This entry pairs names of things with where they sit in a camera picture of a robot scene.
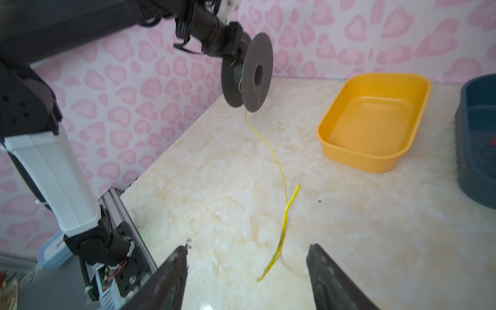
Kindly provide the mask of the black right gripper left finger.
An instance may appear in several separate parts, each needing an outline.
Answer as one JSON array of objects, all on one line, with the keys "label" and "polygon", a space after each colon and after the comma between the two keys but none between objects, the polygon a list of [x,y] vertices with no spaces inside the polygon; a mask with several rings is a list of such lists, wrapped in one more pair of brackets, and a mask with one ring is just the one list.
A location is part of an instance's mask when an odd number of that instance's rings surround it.
[{"label": "black right gripper left finger", "polygon": [[186,246],[177,247],[123,310],[180,310],[187,281]]}]

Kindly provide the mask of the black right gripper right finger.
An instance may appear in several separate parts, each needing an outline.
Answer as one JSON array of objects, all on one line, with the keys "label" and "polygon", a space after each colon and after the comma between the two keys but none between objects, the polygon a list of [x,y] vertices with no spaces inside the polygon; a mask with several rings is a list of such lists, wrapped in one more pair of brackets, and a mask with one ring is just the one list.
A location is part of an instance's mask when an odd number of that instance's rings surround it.
[{"label": "black right gripper right finger", "polygon": [[306,263],[317,309],[378,310],[319,244],[310,245]]}]

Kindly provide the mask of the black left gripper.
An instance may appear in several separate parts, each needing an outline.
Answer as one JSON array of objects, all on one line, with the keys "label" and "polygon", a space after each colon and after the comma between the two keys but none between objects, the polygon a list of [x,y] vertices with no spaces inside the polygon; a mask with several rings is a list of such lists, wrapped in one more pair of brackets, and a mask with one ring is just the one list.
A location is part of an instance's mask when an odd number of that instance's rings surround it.
[{"label": "black left gripper", "polygon": [[242,26],[235,22],[233,26],[224,25],[214,13],[215,3],[184,3],[174,14],[176,22],[176,37],[181,43],[173,47],[184,52],[192,53],[186,49],[191,38],[201,43],[201,53],[224,58],[235,54]]}]

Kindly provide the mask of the dark grey cable spool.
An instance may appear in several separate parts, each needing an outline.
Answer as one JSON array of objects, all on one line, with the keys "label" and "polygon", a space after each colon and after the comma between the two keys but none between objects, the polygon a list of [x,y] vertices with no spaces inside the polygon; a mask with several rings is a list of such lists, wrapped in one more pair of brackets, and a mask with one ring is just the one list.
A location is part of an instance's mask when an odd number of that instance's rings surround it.
[{"label": "dark grey cable spool", "polygon": [[243,33],[233,56],[222,60],[221,85],[226,102],[249,112],[264,104],[273,77],[273,45],[265,32],[253,39]]}]

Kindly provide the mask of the yellow plastic tray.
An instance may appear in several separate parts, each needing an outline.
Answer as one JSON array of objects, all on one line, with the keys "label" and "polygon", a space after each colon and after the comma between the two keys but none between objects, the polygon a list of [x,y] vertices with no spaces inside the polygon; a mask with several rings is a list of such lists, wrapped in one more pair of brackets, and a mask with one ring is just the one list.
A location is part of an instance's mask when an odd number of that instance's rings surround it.
[{"label": "yellow plastic tray", "polygon": [[325,157],[369,173],[390,171],[413,145],[431,89],[418,74],[350,78],[316,130]]}]

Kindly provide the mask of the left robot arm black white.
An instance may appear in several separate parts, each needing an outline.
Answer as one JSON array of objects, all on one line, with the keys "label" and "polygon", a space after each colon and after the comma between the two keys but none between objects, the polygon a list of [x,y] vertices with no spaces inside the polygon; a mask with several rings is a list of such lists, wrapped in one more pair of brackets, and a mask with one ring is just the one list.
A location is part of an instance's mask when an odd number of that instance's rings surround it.
[{"label": "left robot arm black white", "polygon": [[[239,1],[2,1],[1,149],[13,161],[37,201],[51,210],[70,251],[79,257],[85,290],[94,302],[116,287],[115,275],[138,252],[134,236],[114,231],[78,167],[62,124],[56,94],[31,64],[124,28],[174,19],[176,36],[196,38],[201,51],[226,59],[243,28],[232,22]],[[87,266],[112,267],[90,277]]]}]

